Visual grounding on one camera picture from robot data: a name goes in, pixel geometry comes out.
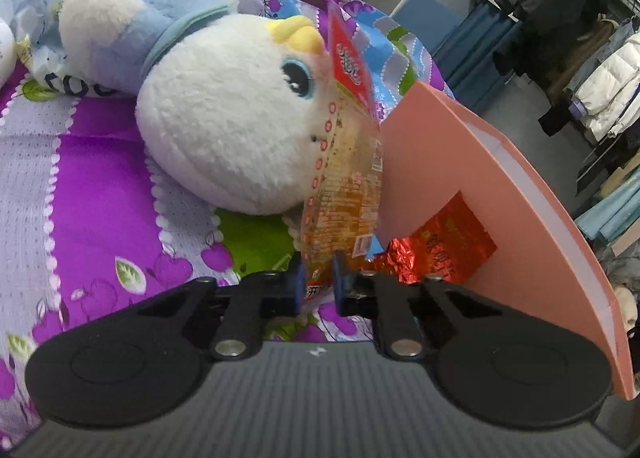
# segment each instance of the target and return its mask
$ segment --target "gray ribbed panel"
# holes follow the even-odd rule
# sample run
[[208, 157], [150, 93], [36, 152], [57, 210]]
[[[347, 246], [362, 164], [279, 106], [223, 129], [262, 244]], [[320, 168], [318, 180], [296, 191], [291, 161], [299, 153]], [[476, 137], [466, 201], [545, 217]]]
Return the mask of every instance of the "gray ribbed panel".
[[[316, 357], [310, 350], [322, 347]], [[216, 365], [166, 417], [119, 431], [46, 422], [17, 458], [617, 458], [590, 424], [524, 433], [451, 406], [417, 364], [370, 343], [265, 343]]]

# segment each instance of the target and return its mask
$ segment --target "snack bag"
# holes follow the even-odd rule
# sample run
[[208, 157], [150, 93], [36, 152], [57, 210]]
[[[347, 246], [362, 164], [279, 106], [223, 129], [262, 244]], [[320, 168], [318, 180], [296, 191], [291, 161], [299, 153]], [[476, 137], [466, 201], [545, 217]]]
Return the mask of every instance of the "snack bag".
[[496, 245], [458, 191], [411, 236], [393, 239], [363, 269], [386, 272], [402, 283], [427, 275], [462, 285], [495, 252]]
[[333, 80], [326, 104], [327, 138], [320, 143], [302, 215], [307, 298], [330, 284], [334, 251], [345, 251], [354, 269], [364, 263], [378, 223], [382, 186], [382, 143], [371, 78], [337, 5], [329, 8], [329, 31]]

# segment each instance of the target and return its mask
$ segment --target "white puffer jacket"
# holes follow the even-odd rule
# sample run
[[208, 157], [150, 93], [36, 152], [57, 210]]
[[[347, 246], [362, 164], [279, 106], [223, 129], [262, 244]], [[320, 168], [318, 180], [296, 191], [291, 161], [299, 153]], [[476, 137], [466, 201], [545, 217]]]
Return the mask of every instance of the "white puffer jacket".
[[[634, 98], [638, 84], [640, 32], [632, 35], [597, 67], [575, 94], [587, 112], [582, 123], [593, 132], [597, 141], [607, 133], [619, 135], [638, 119], [640, 96]], [[631, 99], [633, 102], [625, 110]]]

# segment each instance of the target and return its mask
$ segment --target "stuffed duck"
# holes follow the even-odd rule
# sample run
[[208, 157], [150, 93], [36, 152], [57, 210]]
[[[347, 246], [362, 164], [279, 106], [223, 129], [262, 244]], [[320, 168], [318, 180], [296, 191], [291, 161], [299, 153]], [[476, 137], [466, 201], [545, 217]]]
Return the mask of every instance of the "stuffed duck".
[[150, 155], [209, 203], [283, 213], [307, 194], [328, 58], [304, 16], [239, 0], [64, 0], [60, 35], [87, 79], [138, 95]]

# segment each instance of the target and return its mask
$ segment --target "black circular cover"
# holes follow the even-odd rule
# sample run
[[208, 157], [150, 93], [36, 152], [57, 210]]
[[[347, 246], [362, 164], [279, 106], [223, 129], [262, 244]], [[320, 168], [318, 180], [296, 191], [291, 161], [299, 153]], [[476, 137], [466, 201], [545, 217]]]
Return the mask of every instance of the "black circular cover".
[[25, 377], [38, 412], [63, 424], [107, 428], [175, 408], [196, 387], [200, 356], [163, 321], [88, 324], [38, 348]]
[[436, 375], [465, 411], [492, 424], [526, 429], [588, 418], [611, 386], [609, 362], [597, 346], [527, 317], [471, 321], [439, 352]]

